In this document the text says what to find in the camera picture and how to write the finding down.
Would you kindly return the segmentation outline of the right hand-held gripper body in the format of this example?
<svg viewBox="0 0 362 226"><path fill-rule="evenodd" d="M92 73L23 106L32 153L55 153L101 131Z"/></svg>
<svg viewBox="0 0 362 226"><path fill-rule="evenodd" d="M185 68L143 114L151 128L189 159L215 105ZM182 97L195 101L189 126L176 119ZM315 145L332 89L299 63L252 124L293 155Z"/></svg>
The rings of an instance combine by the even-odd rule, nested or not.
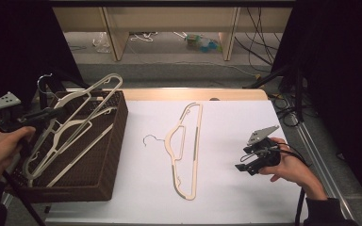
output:
<svg viewBox="0 0 362 226"><path fill-rule="evenodd" d="M278 125L255 130L243 149L247 154L255 154L257 159L244 165L244 168L264 168L277 166L280 163L278 144L269 135L279 128Z"/></svg>

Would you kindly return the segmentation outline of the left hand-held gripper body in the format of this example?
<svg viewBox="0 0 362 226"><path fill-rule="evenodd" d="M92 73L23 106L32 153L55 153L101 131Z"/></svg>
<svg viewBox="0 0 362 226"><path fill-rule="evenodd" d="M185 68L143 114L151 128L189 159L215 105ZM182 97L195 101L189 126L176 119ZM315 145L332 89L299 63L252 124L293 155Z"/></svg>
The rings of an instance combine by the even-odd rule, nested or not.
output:
<svg viewBox="0 0 362 226"><path fill-rule="evenodd" d="M23 114L21 103L22 101L11 92L0 97L0 132L10 133L24 126L43 126L43 119L39 113Z"/></svg>

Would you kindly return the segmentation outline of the brown woven basket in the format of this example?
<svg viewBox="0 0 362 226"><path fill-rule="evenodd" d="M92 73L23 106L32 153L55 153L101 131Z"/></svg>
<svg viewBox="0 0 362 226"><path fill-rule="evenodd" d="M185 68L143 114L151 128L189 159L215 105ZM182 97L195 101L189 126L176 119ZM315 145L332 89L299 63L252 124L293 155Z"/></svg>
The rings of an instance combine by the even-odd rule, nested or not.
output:
<svg viewBox="0 0 362 226"><path fill-rule="evenodd" d="M91 93L92 99L74 118L87 118L108 93L109 90L94 90ZM81 97L69 102L64 106L67 114L55 120L65 122L71 111L76 110L84 100L85 98ZM92 128L66 152L60 154L44 173L34 180L32 187L27 186L28 180L24 173L27 158L20 160L9 175L12 182L6 185L5 191L15 197L24 195L32 203L110 200L128 115L124 95L120 90L112 95L103 109L108 106L114 106L115 109L109 114L92 119ZM37 134L37 139L32 143L33 148L43 132ZM51 148L52 137L53 135L50 135L42 145L41 155L29 164L30 172L39 165Z"/></svg>

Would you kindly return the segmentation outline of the person's right hand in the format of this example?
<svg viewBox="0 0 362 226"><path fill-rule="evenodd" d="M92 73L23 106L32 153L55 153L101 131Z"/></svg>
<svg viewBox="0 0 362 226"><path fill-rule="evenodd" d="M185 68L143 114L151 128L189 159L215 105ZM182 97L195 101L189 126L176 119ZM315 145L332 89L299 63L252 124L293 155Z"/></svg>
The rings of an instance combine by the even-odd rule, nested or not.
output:
<svg viewBox="0 0 362 226"><path fill-rule="evenodd" d="M300 186L310 200L326 201L328 199L323 186L317 176L297 157L288 152L289 146L282 138L272 137L271 140L279 145L281 160L277 166L265 167L259 170L262 175L270 175L271 181L275 182L280 178L296 183Z"/></svg>

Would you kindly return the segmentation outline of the black tripod stand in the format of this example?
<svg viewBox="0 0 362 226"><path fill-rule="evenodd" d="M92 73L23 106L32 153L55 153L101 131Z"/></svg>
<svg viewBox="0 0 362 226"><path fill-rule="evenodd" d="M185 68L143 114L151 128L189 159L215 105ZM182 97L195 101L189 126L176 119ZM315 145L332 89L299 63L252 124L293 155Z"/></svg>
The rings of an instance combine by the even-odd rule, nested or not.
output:
<svg viewBox="0 0 362 226"><path fill-rule="evenodd" d="M62 69L49 67L37 80L41 109L45 109L48 106L49 95L55 96L57 92L66 90L63 85L65 81L69 81L83 89L89 87L81 78L75 78Z"/></svg>
<svg viewBox="0 0 362 226"><path fill-rule="evenodd" d="M270 73L264 78L256 80L252 85L245 88L247 89L258 89L266 83L272 81L275 77L283 75L283 79L280 83L279 90L282 93L291 90L294 87L295 103L292 109L296 113L297 121L303 122L303 71L294 64L285 65L274 72Z"/></svg>

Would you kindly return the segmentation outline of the white table mat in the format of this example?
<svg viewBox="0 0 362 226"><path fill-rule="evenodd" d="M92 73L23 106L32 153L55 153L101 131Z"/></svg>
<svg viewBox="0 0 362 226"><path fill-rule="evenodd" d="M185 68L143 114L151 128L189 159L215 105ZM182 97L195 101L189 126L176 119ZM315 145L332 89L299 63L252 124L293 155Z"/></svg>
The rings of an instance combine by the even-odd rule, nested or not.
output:
<svg viewBox="0 0 362 226"><path fill-rule="evenodd" d="M173 188L164 137L187 101L130 101L113 195L108 202L52 206L50 223L233 225L292 223L300 188L283 179L252 176L235 167L255 130L279 125L269 101L206 101L200 132L197 195L179 197Z"/></svg>

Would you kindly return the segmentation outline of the black curtain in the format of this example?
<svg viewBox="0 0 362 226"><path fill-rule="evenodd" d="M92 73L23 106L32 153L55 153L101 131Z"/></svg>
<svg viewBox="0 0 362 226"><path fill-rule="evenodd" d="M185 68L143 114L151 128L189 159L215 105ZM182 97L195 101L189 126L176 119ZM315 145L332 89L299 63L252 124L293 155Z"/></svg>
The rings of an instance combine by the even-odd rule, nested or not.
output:
<svg viewBox="0 0 362 226"><path fill-rule="evenodd" d="M295 59L362 186L362 0L296 0L273 67Z"/></svg>
<svg viewBox="0 0 362 226"><path fill-rule="evenodd" d="M44 1L0 0L0 97L13 93L27 111L38 79L49 73L82 79L52 7Z"/></svg>

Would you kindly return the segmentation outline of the clear plastic bag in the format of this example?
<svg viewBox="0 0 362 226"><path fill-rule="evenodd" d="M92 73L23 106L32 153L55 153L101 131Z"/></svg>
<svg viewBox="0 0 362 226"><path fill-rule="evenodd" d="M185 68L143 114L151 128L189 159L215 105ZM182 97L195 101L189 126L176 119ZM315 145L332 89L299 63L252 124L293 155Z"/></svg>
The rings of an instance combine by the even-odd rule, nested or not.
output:
<svg viewBox="0 0 362 226"><path fill-rule="evenodd" d="M99 32L92 40L92 46L98 53L109 54L111 52L111 46L106 32Z"/></svg>

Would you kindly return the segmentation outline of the colourful plastic bag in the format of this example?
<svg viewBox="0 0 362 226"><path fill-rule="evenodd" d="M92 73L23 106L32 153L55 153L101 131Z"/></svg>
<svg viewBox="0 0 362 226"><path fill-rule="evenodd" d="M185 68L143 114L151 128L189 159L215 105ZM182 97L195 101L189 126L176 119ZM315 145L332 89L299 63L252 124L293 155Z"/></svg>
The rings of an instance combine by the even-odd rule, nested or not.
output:
<svg viewBox="0 0 362 226"><path fill-rule="evenodd" d="M185 37L185 41L188 47L199 50L202 53L207 53L211 50L222 51L222 47L215 40L203 36L188 34Z"/></svg>

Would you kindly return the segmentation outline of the beige wooden shelf unit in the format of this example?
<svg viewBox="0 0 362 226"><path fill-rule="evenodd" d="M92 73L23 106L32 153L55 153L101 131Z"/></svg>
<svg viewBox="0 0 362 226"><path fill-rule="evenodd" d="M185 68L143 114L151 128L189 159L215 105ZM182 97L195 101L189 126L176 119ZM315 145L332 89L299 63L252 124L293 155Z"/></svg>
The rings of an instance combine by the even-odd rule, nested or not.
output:
<svg viewBox="0 0 362 226"><path fill-rule="evenodd" d="M290 8L114 8L54 7L64 32L105 32L113 59L122 59L131 32L216 32L219 34L223 59L231 59L234 36L253 32L261 22L266 33L285 30Z"/></svg>

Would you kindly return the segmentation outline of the metal floor rail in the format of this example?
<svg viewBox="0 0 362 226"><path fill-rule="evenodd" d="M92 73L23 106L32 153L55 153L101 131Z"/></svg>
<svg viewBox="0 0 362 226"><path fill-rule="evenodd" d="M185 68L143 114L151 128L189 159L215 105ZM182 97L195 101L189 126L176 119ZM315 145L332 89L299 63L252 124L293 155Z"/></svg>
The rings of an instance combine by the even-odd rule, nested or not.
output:
<svg viewBox="0 0 362 226"><path fill-rule="evenodd" d="M297 142L288 141L292 145L292 150L300 154L309 167L319 177L325 192L333 198L340 201L340 209L345 218L356 220L353 209L348 201L344 198L341 186L337 184L337 180L333 175L331 168L327 165L327 159L321 155L321 149L315 143L310 134L306 123L300 121L295 113L290 116L292 128L298 134Z"/></svg>
<svg viewBox="0 0 362 226"><path fill-rule="evenodd" d="M13 196L11 194L9 194L7 192L3 193L1 203L4 204L6 206L6 208L9 208L12 200L13 200Z"/></svg>

